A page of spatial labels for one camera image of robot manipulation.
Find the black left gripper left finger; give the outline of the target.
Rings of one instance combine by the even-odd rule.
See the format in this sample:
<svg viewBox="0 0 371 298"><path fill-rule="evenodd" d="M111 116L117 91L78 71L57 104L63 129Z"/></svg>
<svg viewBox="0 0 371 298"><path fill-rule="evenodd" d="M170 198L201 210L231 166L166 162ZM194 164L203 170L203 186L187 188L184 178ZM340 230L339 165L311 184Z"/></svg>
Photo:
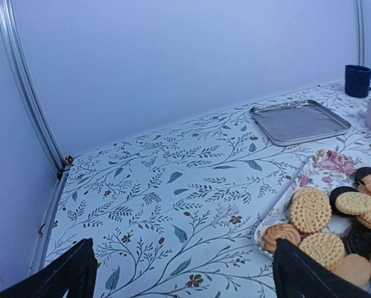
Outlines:
<svg viewBox="0 0 371 298"><path fill-rule="evenodd" d="M0 292L0 297L93 297L98 262L93 240L82 239L41 271Z"/></svg>

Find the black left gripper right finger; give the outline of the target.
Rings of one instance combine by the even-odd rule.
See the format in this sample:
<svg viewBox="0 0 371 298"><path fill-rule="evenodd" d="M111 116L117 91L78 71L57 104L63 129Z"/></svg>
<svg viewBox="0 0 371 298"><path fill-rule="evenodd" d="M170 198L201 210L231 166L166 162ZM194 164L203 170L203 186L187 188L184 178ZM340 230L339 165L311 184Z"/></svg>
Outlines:
<svg viewBox="0 0 371 298"><path fill-rule="evenodd" d="M371 297L281 238L273 258L273 278L277 297Z"/></svg>

